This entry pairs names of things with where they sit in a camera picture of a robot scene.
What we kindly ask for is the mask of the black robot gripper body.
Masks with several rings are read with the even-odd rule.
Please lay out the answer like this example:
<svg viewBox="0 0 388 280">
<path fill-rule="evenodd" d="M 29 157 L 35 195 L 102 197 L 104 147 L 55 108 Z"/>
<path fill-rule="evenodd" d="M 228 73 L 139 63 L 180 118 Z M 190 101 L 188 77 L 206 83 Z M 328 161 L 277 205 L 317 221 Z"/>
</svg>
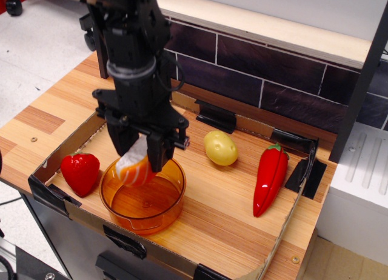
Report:
<svg viewBox="0 0 388 280">
<path fill-rule="evenodd" d="M 170 104 L 174 91 L 170 83 L 169 63 L 151 61 L 141 68 L 119 67 L 107 63 L 107 72 L 113 78 L 113 90 L 97 89 L 96 111 L 106 122 L 114 125 L 139 125 L 139 133 L 163 134 L 175 147 L 186 149 L 189 122 Z"/>
</svg>

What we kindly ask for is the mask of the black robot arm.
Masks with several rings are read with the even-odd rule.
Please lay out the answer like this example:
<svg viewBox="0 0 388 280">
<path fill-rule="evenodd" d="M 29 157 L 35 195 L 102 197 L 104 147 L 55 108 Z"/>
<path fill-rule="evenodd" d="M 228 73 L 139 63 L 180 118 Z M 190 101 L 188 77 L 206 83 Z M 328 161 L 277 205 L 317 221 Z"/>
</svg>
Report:
<svg viewBox="0 0 388 280">
<path fill-rule="evenodd" d="M 175 91 L 169 74 L 173 58 L 164 49 L 171 38 L 170 22 L 157 0 L 85 1 L 115 85 L 93 92 L 98 115 L 106 120 L 120 156 L 145 135 L 152 170 L 159 172 L 176 148 L 189 144 L 188 120 L 170 104 Z"/>
</svg>

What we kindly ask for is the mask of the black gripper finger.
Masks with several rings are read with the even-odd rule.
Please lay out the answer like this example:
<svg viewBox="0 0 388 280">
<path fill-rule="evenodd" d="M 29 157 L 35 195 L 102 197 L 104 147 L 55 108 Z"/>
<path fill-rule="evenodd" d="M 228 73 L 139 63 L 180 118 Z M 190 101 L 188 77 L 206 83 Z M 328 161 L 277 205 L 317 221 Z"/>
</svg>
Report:
<svg viewBox="0 0 388 280">
<path fill-rule="evenodd" d="M 168 160 L 173 158 L 173 142 L 160 133 L 147 136 L 147 155 L 153 172 L 160 172 Z"/>
<path fill-rule="evenodd" d="M 107 123 L 108 133 L 118 155 L 127 153 L 139 138 L 139 125 L 114 125 Z"/>
</svg>

